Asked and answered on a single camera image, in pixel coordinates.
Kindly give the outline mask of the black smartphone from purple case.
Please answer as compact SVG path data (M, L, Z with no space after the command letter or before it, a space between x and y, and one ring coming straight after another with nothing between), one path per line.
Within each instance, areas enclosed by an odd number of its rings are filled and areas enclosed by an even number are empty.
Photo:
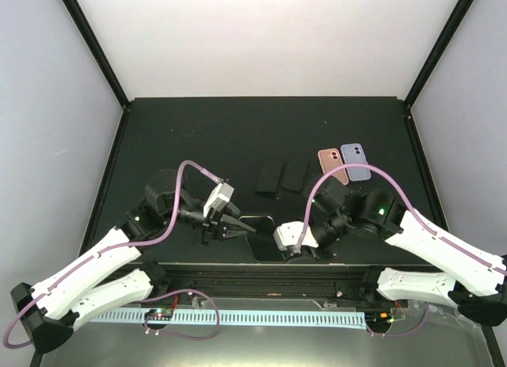
M281 183L283 189L298 193L303 188L309 159L305 155L293 155L289 160Z

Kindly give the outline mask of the black smartphone from pink case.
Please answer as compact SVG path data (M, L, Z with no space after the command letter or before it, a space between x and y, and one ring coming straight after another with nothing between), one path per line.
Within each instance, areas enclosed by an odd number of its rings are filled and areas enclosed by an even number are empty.
M273 197L278 189L280 176L283 170L283 163L279 160L266 159L255 187L255 194L262 197Z

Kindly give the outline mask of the pink phone case with phone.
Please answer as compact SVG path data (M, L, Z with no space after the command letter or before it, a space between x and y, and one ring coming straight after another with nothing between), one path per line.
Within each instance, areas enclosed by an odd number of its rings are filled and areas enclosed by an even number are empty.
M331 170L343 165L339 150L336 148L319 150L318 160L324 174L329 173ZM345 169L334 171L332 176L343 185L349 184L349 178Z

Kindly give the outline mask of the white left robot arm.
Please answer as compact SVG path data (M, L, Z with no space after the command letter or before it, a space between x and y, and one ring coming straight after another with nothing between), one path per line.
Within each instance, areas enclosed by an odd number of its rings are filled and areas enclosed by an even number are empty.
M23 345L47 354L105 312L147 298L163 302L170 283L157 262L144 262L115 281L105 279L165 240L176 223L200 229L202 243L254 234L255 229L240 220L233 193L222 178L194 162L159 171L139 204L95 246L52 276L12 288L17 311L13 322L21 324L29 337Z

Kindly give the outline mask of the purple phone case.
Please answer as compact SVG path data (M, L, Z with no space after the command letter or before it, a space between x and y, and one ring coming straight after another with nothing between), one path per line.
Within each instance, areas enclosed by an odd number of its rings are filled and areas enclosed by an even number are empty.
M345 164L368 164L364 150L359 143L341 145L341 155ZM372 177L371 171L363 167L349 167L347 174L351 182L364 182Z

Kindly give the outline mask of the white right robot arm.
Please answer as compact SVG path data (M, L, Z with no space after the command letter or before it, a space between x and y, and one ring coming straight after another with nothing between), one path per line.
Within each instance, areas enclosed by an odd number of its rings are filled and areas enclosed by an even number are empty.
M479 250L399 204L382 190L355 191L335 178L322 183L312 207L322 222L275 225L269 216L239 217L239 234L259 262L328 258L336 243L364 240L405 250L435 271L369 266L363 277L338 282L339 303L380 310L389 303L417 300L454 308L476 323L495 327L506 319L506 258Z

